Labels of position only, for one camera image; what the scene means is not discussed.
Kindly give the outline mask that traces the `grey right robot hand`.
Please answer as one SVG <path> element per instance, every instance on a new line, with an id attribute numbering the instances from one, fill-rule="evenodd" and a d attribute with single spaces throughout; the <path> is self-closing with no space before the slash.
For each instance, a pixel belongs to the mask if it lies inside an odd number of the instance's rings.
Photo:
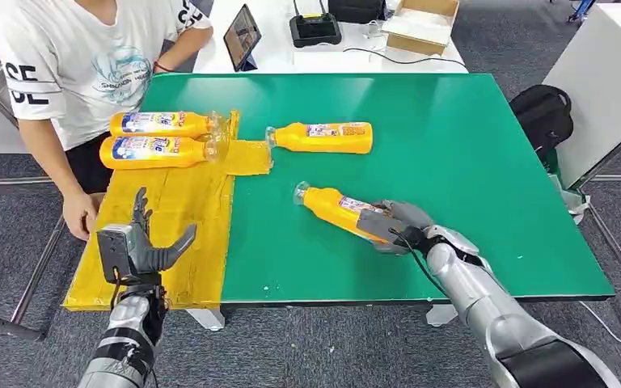
<path id="1" fill-rule="evenodd" d="M 385 254 L 408 253 L 404 242 L 390 232 L 404 232 L 409 226 L 423 230 L 434 225 L 434 220 L 419 207 L 404 201 L 378 200 L 371 204 L 373 209 L 363 209 L 358 216 L 357 228 L 379 239 L 372 242 L 376 251 Z"/>

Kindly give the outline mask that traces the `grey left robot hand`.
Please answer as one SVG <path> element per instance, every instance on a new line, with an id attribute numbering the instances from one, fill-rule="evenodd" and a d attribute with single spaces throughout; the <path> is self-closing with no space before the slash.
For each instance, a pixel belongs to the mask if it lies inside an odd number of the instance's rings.
<path id="1" fill-rule="evenodd" d="M 146 210 L 146 187 L 140 187 L 133 202 L 133 214 L 129 226 L 130 258 L 136 273 L 155 273 L 174 266 L 179 257 L 196 240 L 197 226 L 190 224 L 182 235 L 169 247 L 154 247 L 150 241 L 149 226 L 152 210 Z"/>

